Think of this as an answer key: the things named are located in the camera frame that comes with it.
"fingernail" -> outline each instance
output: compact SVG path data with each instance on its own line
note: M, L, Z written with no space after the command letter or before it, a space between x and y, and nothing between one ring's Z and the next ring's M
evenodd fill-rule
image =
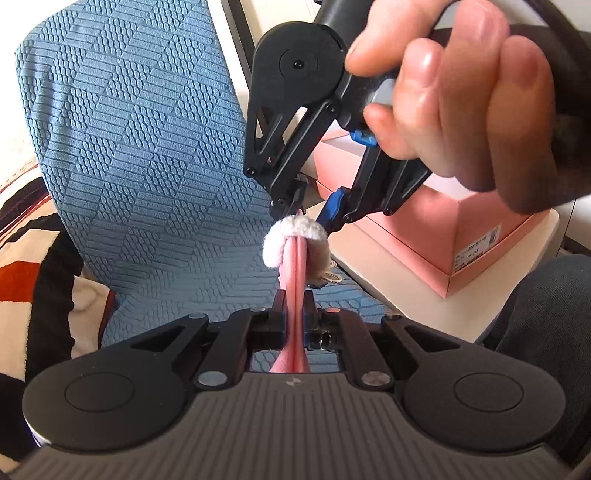
M534 86L540 71L538 52L529 43L511 45L502 53L501 71L499 80L514 83L523 89Z
M496 33L496 15L476 0L465 0L457 10L453 32L460 40L484 43Z
M355 41L352 43L351 47L349 48L349 51L347 52L347 56L350 57L351 55L353 55L353 53L355 52L355 50L357 50L357 48L359 47L359 44L363 41L363 32L361 32L359 34L359 36L355 39Z
M404 82L412 82L418 88L430 87L437 78L441 53L421 45L411 46L415 51L408 51L402 67L401 77Z

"box label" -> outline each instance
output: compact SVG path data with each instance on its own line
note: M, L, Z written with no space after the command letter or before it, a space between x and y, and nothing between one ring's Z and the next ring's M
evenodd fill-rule
M496 245L501 236L501 226L493 228L487 234L481 236L475 242L472 242L464 250L456 254L456 259L453 263L453 272L456 273L468 264L474 262L478 257L481 257Z

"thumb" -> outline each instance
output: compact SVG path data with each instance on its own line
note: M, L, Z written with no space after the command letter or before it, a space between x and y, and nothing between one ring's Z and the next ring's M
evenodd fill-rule
M371 77L402 62L407 45L426 37L452 0L375 0L368 25L357 37L345 61L349 73Z

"dark pants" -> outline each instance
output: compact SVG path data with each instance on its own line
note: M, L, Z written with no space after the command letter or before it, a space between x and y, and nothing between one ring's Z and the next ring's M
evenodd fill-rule
M591 257L552 260L509 297L485 347L536 365L562 385L566 412L550 445L568 463L591 438Z

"blue textured chair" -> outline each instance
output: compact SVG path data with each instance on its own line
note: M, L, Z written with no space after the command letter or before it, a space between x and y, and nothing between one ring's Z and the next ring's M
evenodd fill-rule
M30 33L17 70L60 216L118 294L104 344L271 304L269 199L242 175L244 118L205 1L79 1ZM316 299L384 311L347 277Z

